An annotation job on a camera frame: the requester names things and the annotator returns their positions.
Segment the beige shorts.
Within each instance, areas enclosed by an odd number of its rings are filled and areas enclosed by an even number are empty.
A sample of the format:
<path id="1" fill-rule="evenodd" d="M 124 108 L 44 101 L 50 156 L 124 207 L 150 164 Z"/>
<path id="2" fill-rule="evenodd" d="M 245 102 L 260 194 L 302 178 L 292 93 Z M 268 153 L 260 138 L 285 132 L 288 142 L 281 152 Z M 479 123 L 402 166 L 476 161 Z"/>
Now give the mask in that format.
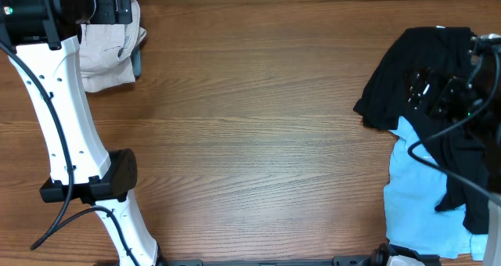
<path id="1" fill-rule="evenodd" d="M 127 25 L 83 25 L 80 44 L 80 68 L 84 90 L 99 92 L 127 83 L 134 83 L 131 53 L 146 38 L 140 26 L 141 9 L 132 1 L 132 22 Z"/>

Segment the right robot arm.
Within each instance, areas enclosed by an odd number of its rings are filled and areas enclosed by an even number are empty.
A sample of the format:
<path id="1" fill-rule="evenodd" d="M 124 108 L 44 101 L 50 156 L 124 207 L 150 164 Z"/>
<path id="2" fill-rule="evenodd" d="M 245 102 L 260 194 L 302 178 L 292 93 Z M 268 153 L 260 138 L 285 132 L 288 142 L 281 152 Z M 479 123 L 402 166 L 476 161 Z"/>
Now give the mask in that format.
<path id="1" fill-rule="evenodd" d="M 485 249 L 484 260 L 482 262 L 483 266 L 496 266 L 500 265 L 500 194 L 495 192 L 489 192 L 487 189 L 482 188 L 480 185 L 473 183 L 472 181 L 466 179 L 463 176 L 460 176 L 456 172 L 446 170 L 444 168 L 439 167 L 436 164 L 432 164 L 431 162 L 418 157 L 413 150 L 417 146 L 423 145 L 425 142 L 432 141 L 436 138 L 442 137 L 449 133 L 452 129 L 458 128 L 461 125 L 465 125 L 466 122 L 473 120 L 476 116 L 478 116 L 483 111 L 488 109 L 488 106 L 494 100 L 494 96 L 496 94 L 498 85 L 499 85 L 499 75 L 500 75 L 500 58 L 499 58 L 499 48 L 500 45 L 500 36 L 498 34 L 486 34 L 482 35 L 479 38 L 473 37 L 472 41 L 474 42 L 474 51 L 479 53 L 480 55 L 485 54 L 487 51 L 490 51 L 494 56 L 495 61 L 495 79 L 492 86 L 492 90 L 488 96 L 488 98 L 482 102 L 479 106 L 474 106 L 473 110 L 467 113 L 464 119 L 458 121 L 453 126 L 440 131 L 439 133 L 432 135 L 431 137 L 415 142 L 409 148 L 407 153 L 416 161 L 424 164 L 428 167 L 434 168 L 444 174 L 446 174 L 449 178 L 459 181 L 461 184 L 465 185 L 467 188 L 473 189 L 475 192 L 483 195 L 488 199 L 488 208 L 489 208 L 489 226 L 488 226 L 488 242 Z"/>

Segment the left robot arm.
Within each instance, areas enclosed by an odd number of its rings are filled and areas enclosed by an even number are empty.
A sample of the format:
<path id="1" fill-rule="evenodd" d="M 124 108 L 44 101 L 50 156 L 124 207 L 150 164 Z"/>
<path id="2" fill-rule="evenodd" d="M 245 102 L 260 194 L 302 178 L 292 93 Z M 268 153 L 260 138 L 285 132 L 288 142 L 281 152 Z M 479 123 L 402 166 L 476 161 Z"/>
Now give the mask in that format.
<path id="1" fill-rule="evenodd" d="M 107 151 L 81 79 L 83 25 L 128 24 L 132 0 L 1 0 L 1 48 L 31 97 L 49 154 L 47 203 L 79 199 L 98 215 L 121 265 L 162 265 L 135 198 L 137 163 L 130 149 Z"/>

